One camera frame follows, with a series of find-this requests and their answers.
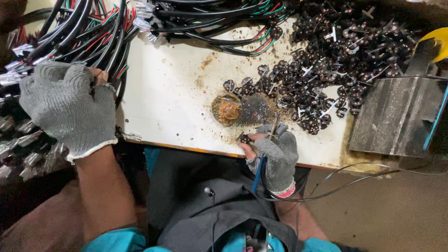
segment pile of connectors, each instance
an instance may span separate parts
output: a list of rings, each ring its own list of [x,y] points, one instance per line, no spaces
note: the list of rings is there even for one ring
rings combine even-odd
[[[402,76],[416,41],[394,20],[373,21],[374,7],[356,14],[347,3],[324,0],[302,2],[300,10],[292,37],[307,46],[291,52],[290,62],[278,62],[270,74],[267,65],[259,66],[257,82],[247,77],[234,87],[228,80],[224,88],[242,101],[256,92],[276,98],[279,108],[294,110],[293,121],[316,135],[330,124],[329,111],[336,110],[339,118],[357,115],[376,78]],[[337,99],[323,92],[328,86],[340,86]]]
[[[17,103],[14,90],[0,98],[0,183],[4,180],[24,181],[64,167],[58,165],[67,149],[39,127]]]

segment glove cuff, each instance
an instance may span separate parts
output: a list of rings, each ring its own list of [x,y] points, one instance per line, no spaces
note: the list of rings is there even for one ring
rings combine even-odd
[[[117,138],[114,138],[114,139],[112,139],[112,140],[102,142],[102,143],[98,144],[97,146],[95,146],[95,147],[93,147],[93,148],[87,150],[87,151],[84,152],[84,153],[77,153],[77,152],[73,152],[73,151],[70,150],[70,151],[69,151],[69,154],[67,155],[67,157],[66,157],[65,159],[66,159],[68,162],[71,162],[71,163],[72,163],[73,160],[75,160],[75,159],[87,157],[87,156],[89,156],[90,154],[96,152],[97,150],[101,149],[102,147],[104,147],[104,146],[106,146],[106,145],[116,144],[116,143],[118,143],[118,139],[117,139]]]
[[[283,191],[271,191],[274,195],[280,198],[288,198],[293,195],[296,191],[296,182],[293,180],[291,185]]]

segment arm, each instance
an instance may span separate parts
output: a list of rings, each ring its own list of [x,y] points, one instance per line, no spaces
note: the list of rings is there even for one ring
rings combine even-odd
[[[300,198],[298,193],[292,196],[292,199]],[[292,227],[299,240],[306,241],[309,238],[318,238],[328,241],[328,237],[303,202],[276,201],[274,204],[280,222]]]
[[[115,161],[112,147],[74,161],[83,204],[84,240],[114,229],[136,226],[135,203],[129,184]]]
[[[276,134],[278,137],[273,142],[266,139],[266,131],[271,126],[261,126],[257,134],[248,134],[249,139],[254,141],[252,146],[240,143],[239,146],[246,154],[249,169],[256,173],[261,153],[267,156],[266,180],[267,187],[280,198],[288,197],[294,193],[295,182],[293,174],[295,164],[298,160],[297,143],[295,136],[287,131],[286,125],[279,125]],[[300,199],[298,193],[293,194],[292,199]],[[292,227],[301,241],[309,238],[328,240],[323,230],[319,227],[311,212],[303,202],[276,201],[276,212],[280,222]]]
[[[66,144],[66,158],[76,164],[86,241],[136,224],[134,198],[111,147],[118,141],[115,90],[98,85],[107,79],[99,69],[52,62],[20,82],[20,105],[35,125]]]

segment blue handle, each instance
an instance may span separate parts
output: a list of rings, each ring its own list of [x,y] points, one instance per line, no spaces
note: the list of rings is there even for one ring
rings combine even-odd
[[[267,160],[267,158],[264,157],[264,154],[261,154],[260,164],[258,165],[257,172],[255,173],[254,183],[252,184],[252,189],[251,189],[252,193],[255,193],[257,191],[258,182],[260,181],[260,178],[261,178],[261,169],[266,168],[266,160]]]

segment forearm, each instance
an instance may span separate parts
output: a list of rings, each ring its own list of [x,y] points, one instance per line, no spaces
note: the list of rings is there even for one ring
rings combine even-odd
[[[84,239],[137,223],[130,186],[115,161],[112,147],[75,160],[83,204]]]
[[[296,193],[293,198],[300,199],[300,196]],[[298,231],[299,240],[306,241],[313,237],[328,241],[328,237],[303,202],[276,201],[275,206],[280,222]]]

